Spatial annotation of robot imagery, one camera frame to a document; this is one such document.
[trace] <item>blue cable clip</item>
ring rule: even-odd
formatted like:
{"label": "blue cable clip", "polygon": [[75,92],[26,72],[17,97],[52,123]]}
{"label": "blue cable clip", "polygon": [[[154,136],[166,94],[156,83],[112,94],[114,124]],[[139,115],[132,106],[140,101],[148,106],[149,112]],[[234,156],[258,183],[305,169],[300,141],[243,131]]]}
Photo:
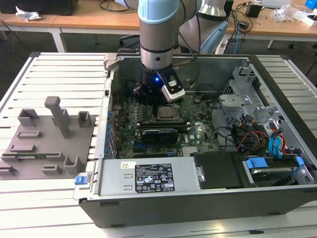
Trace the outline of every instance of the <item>blue cable clip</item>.
{"label": "blue cable clip", "polygon": [[282,155],[279,153],[279,145],[281,144],[282,140],[280,137],[277,137],[275,140],[275,145],[273,149],[273,155],[278,156],[279,159],[282,159]]}
{"label": "blue cable clip", "polygon": [[268,141],[268,151],[270,153],[273,152],[273,145],[274,145],[274,133],[271,134],[271,137],[269,138],[269,141]]}
{"label": "blue cable clip", "polygon": [[246,160],[249,169],[267,168],[268,165],[264,157],[252,157]]}
{"label": "blue cable clip", "polygon": [[75,185],[86,185],[87,184],[87,176],[77,176],[75,178]]}
{"label": "blue cable clip", "polygon": [[304,163],[304,160],[303,160],[302,157],[300,157],[300,156],[298,156],[298,157],[296,158],[296,161],[297,161],[298,166],[302,166],[302,165],[305,164],[305,163]]}

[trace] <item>wooden table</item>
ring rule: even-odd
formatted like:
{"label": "wooden table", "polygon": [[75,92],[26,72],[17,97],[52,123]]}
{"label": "wooden table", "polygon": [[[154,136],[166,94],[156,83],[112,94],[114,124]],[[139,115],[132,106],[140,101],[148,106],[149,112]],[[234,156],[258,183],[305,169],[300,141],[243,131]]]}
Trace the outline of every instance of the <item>wooden table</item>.
{"label": "wooden table", "polygon": [[[138,35],[139,17],[134,13],[113,13],[99,7],[101,0],[79,0],[72,16],[41,14],[42,19],[25,22],[15,14],[1,14],[0,19],[12,31],[50,32],[58,52],[67,52],[62,33]],[[111,9],[123,9],[111,2]],[[0,23],[0,32],[7,28]]]}
{"label": "wooden table", "polygon": [[[105,11],[99,7],[100,2],[101,0],[79,0],[72,16],[43,14],[43,19],[30,22],[19,20],[15,14],[0,14],[0,18],[13,31],[50,32],[58,52],[67,51],[63,33],[89,33],[95,34],[95,36],[97,34],[139,34],[139,18],[136,12],[119,14]],[[245,2],[245,0],[235,0],[234,9],[241,2]],[[292,2],[301,6],[305,5],[305,0],[293,0]],[[114,2],[110,4],[110,7],[113,9],[121,8]],[[245,13],[246,7],[242,7],[240,11]],[[297,20],[275,23],[270,15],[271,12],[271,9],[263,9],[258,18],[252,18],[253,27],[245,35],[246,39],[271,40],[271,43],[273,40],[316,41],[317,27],[309,27]],[[238,18],[249,21],[239,13]],[[0,24],[1,30],[7,29]],[[223,40],[229,39],[233,31],[233,19],[230,17],[229,27]]]}
{"label": "wooden table", "polygon": [[[233,9],[245,0],[235,0]],[[305,6],[305,0],[292,0],[292,3]],[[302,7],[293,5],[293,7],[298,10],[303,11]],[[245,13],[247,7],[242,7],[239,9],[240,12]],[[251,18],[253,26],[250,32],[245,35],[246,39],[256,39],[256,40],[271,40],[268,48],[270,48],[273,40],[280,41],[316,41],[317,38],[317,27],[309,27],[305,23],[293,19],[293,22],[274,22],[272,16],[272,9],[262,9],[258,18]],[[250,20],[244,17],[242,14],[238,14],[238,20],[250,22]],[[233,18],[229,18],[229,26],[227,28],[226,34],[223,41],[229,39],[234,31]]]}

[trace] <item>white cable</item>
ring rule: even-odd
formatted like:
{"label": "white cable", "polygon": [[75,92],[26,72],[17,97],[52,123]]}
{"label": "white cable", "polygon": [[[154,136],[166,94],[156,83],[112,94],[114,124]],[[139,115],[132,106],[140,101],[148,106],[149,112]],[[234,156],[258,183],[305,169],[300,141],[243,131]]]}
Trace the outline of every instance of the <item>white cable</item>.
{"label": "white cable", "polygon": [[291,4],[292,4],[292,5],[295,5],[295,6],[298,6],[298,7],[301,7],[301,8],[303,8],[303,9],[305,9],[305,10],[304,10],[304,12],[306,12],[307,7],[304,7],[304,6],[299,6],[299,5],[296,5],[295,3],[292,3],[292,2],[291,2]]}

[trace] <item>table leg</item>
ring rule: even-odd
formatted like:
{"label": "table leg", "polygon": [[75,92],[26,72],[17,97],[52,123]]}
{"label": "table leg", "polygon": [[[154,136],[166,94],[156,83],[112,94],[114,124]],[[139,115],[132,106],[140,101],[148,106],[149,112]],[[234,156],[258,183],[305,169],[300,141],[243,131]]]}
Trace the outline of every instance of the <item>table leg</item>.
{"label": "table leg", "polygon": [[54,42],[55,42],[57,51],[59,53],[67,52],[66,43],[65,43],[65,40],[63,38],[62,32],[60,31],[60,28],[50,29],[50,33],[52,34],[52,36],[54,38]]}
{"label": "table leg", "polygon": [[0,31],[0,40],[7,41],[8,37],[5,34],[5,31]]}
{"label": "table leg", "polygon": [[274,40],[270,40],[270,41],[269,41],[269,44],[267,45],[267,48],[268,48],[269,50],[272,49],[271,46],[272,46],[272,44],[273,44],[273,41],[274,41]]}
{"label": "table leg", "polygon": [[95,44],[99,45],[100,44],[100,39],[98,34],[94,34],[94,39],[95,39]]}

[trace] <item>power supply label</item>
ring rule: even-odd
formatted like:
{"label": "power supply label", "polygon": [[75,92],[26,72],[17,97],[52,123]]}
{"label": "power supply label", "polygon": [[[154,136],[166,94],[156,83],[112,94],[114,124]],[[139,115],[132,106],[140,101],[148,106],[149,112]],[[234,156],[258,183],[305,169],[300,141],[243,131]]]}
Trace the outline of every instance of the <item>power supply label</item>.
{"label": "power supply label", "polygon": [[136,165],[135,191],[138,193],[175,191],[172,164]]}

